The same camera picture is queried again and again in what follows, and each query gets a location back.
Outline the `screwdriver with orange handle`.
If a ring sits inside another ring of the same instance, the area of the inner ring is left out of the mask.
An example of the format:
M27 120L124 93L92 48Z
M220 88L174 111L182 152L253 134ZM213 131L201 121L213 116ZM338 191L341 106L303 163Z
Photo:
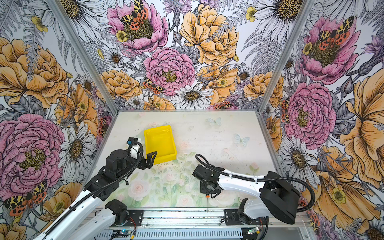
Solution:
M209 203L209 200L210 199L210 195L206 195L206 200L207 200L207 213L209 213L209 206L210 206L210 203Z

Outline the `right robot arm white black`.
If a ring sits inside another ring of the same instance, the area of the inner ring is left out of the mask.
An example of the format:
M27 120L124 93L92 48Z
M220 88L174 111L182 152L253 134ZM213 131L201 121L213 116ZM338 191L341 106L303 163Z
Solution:
M255 225L262 224L260 219L263 217L274 217L289 225L296 222L300 194L275 172L269 171L266 176L248 176L198 165L193 176L200 181L200 192L211 198L223 191L237 191L254 197L243 199L237 211L227 214L231 221Z

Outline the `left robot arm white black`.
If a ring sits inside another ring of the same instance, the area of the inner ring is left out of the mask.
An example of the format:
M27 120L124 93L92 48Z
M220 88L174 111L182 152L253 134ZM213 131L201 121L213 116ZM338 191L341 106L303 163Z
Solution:
M145 154L139 140L129 138L128 148L111 152L106 158L105 166L91 178L74 202L36 238L90 240L110 226L126 224L129 219L128 208L119 200L107 203L105 208L87 223L83 221L119 188L121 181L127 182L136 169L152 168L156 156L156 151Z

